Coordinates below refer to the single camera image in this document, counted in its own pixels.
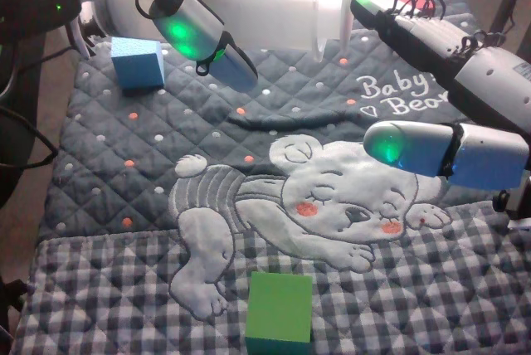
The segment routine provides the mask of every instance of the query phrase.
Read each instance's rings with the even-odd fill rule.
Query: blue block
[[[113,37],[110,58],[123,89],[164,86],[160,42]]]

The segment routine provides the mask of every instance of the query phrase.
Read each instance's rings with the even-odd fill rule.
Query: cube
[[[113,37],[110,58],[122,89],[164,86],[160,42]]]
[[[309,354],[312,278],[253,272],[247,306],[249,355]]]

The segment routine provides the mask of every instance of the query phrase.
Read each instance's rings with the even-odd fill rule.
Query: embroidered bear
[[[231,264],[234,235],[244,230],[286,255],[363,273],[374,262],[371,243],[396,240],[405,225],[451,222],[429,203],[441,192],[438,177],[390,168],[360,143],[322,145],[290,135],[271,145],[270,160],[284,177],[246,177],[226,165],[207,166],[197,155],[177,163],[169,210],[190,258],[170,293],[196,319],[227,308],[217,281]]]

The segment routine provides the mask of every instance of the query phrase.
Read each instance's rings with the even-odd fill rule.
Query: green cube
[[[312,278],[253,272],[247,306],[249,355],[308,354]]]

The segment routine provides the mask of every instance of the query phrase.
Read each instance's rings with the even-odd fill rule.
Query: quilted mat
[[[254,270],[312,277],[314,353],[531,351],[529,233],[359,143],[465,120],[430,75],[358,26],[320,63],[249,52],[250,94],[163,48],[165,87],[138,97],[109,42],[80,64],[13,353],[246,353]]]

